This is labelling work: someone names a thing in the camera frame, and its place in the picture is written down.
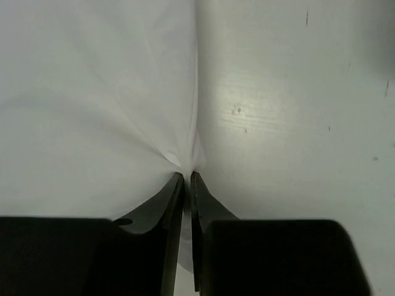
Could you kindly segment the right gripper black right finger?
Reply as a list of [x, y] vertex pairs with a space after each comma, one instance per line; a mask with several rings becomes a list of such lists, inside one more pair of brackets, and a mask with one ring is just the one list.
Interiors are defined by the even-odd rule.
[[194, 288], [200, 295], [370, 295], [347, 231], [333, 220], [244, 220], [191, 175]]

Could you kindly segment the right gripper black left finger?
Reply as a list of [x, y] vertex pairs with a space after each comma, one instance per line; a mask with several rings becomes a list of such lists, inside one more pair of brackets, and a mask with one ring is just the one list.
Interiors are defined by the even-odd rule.
[[1, 218], [2, 295], [173, 295], [184, 179], [116, 220]]

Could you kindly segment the white t shirt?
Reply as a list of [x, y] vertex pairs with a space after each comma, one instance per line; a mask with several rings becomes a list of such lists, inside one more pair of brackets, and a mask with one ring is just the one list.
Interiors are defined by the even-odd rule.
[[118, 218], [205, 157], [194, 1], [1, 2], [1, 214]]

